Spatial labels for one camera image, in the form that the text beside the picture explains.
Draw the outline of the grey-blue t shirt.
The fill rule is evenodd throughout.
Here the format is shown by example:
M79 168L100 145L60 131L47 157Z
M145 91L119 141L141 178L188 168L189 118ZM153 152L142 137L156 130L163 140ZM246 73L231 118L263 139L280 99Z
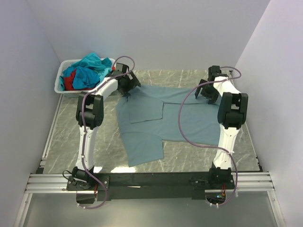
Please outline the grey-blue t shirt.
M129 166L164 158L163 141L218 145L218 104L190 93L190 89L142 85L116 106L120 137Z

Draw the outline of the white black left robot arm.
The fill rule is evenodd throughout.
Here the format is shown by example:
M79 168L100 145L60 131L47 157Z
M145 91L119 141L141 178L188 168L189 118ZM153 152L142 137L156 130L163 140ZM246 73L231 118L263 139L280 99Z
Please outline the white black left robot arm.
M96 134L104 120L104 101L115 91L128 96L131 89L140 86L133 69L123 63L114 63L99 85L79 94L76 120L80 129L80 143L76 166L71 175L82 189L89 190L98 185L93 173L93 153Z

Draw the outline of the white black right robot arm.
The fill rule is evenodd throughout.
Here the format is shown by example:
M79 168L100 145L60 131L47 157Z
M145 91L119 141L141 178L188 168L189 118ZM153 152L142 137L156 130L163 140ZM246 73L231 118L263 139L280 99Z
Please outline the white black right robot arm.
M195 97L202 95L208 104L214 104L220 97L217 120L220 137L216 156L209 170L208 184L214 189L233 183L232 152L240 128L246 121L249 96L235 88L231 78L223 74L220 66L208 68L208 79L201 79Z

